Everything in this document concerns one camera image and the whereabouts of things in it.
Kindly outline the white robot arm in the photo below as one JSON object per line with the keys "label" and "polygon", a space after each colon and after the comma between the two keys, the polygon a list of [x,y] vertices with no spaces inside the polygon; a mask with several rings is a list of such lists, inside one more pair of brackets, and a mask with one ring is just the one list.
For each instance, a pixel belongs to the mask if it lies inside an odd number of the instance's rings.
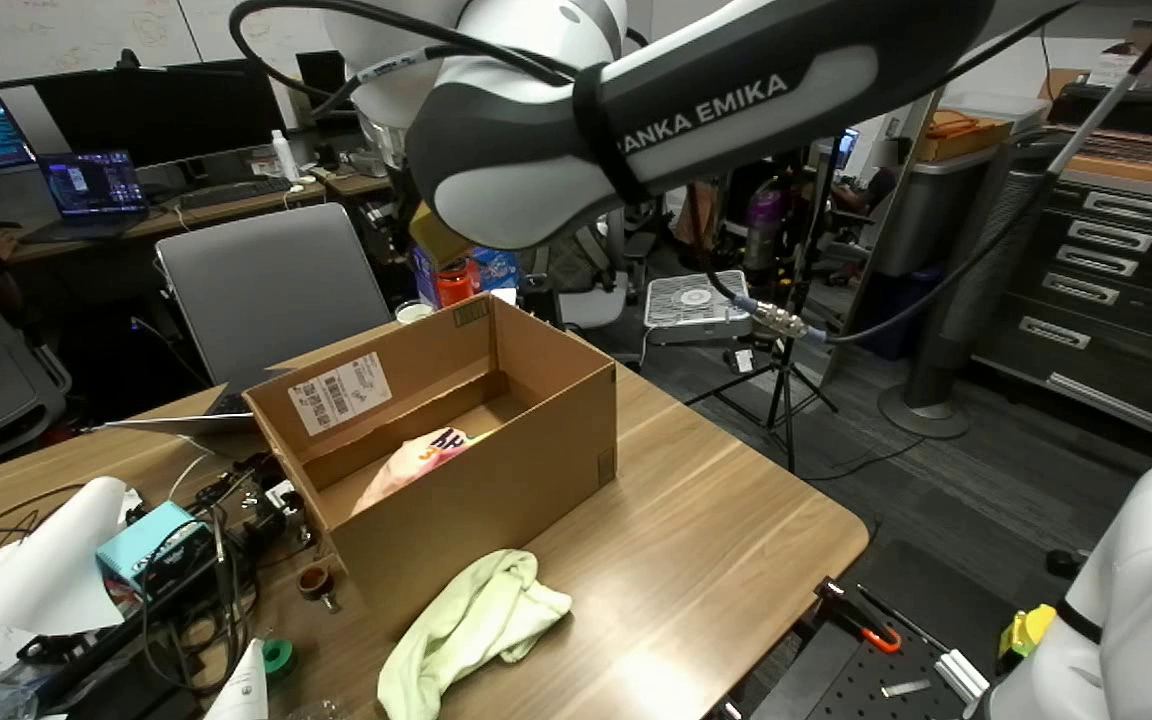
{"label": "white robot arm", "polygon": [[416,194],[491,249],[899,106],[1074,0],[725,0],[629,47],[629,0],[238,0],[303,8]]}

